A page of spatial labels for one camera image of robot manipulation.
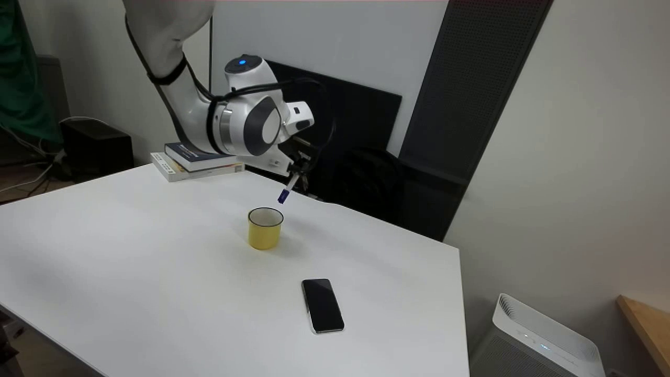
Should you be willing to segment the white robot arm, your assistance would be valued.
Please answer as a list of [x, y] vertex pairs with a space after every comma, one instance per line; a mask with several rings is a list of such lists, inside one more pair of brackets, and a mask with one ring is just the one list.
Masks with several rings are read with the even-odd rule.
[[287, 101], [287, 82], [257, 55], [225, 64], [225, 92], [212, 92], [191, 67], [184, 41], [212, 18], [215, 1], [122, 0], [127, 37], [184, 146], [239, 156], [295, 184], [312, 154], [282, 144], [317, 123], [310, 105]]

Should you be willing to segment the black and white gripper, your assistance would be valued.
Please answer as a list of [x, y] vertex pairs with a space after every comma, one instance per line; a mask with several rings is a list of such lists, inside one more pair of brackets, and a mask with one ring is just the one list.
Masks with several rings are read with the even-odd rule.
[[[277, 172], [280, 175], [290, 174], [291, 156], [282, 150], [282, 144], [294, 138], [295, 133], [309, 129], [315, 125], [315, 113], [305, 101], [294, 101], [294, 103], [280, 103], [280, 129], [279, 138], [275, 144], [275, 161], [277, 161]], [[294, 172], [285, 184], [287, 191], [294, 191], [300, 177], [309, 175], [312, 167], [312, 159], [302, 159], [298, 165], [298, 172]]]

